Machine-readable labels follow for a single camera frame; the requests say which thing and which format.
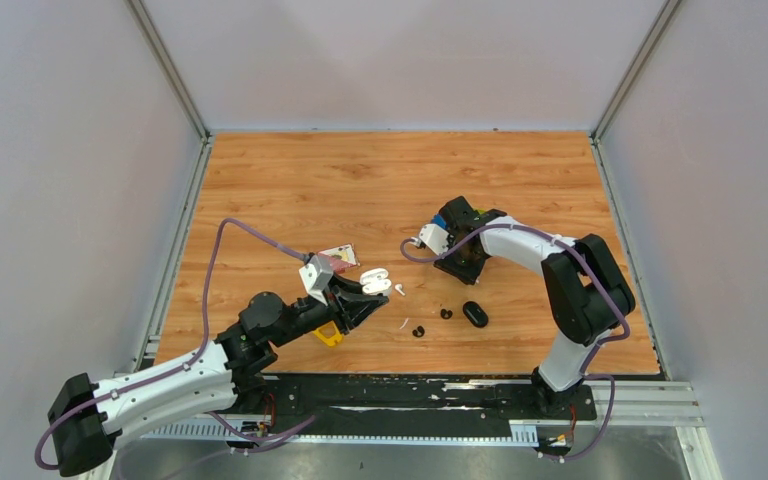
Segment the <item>white earbud charging case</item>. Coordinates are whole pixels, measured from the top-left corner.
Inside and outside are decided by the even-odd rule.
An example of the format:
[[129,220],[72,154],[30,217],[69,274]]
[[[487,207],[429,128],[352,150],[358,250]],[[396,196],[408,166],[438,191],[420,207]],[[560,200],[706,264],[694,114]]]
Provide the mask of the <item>white earbud charging case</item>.
[[393,291],[393,283],[389,271],[385,268],[367,270],[360,275],[359,283],[365,295],[389,296]]

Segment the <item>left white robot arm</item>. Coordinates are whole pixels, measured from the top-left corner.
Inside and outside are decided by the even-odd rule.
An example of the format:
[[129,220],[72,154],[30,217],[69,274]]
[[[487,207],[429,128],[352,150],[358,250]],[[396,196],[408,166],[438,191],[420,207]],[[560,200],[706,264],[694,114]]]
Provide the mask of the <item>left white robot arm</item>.
[[204,346],[130,375],[92,381],[68,379],[48,411],[55,463],[35,452],[39,467],[63,477],[83,474],[145,433],[191,416],[226,410],[258,411],[266,400],[262,371],[277,348],[330,327],[350,333],[386,305],[389,280],[363,284],[339,275],[313,295],[285,303],[273,292],[256,294],[238,319]]

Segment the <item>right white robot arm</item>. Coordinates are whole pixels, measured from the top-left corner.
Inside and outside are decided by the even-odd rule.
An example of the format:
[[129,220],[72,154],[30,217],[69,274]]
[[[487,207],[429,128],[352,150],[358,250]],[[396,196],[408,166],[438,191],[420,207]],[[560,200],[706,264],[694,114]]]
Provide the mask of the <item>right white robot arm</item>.
[[531,403],[556,417],[571,403],[601,347],[625,340],[636,300],[606,241],[595,234],[550,234],[497,209],[479,211],[464,197],[447,202],[419,231],[434,266],[466,285],[485,263],[501,258],[538,274],[546,287],[558,334],[534,371]]

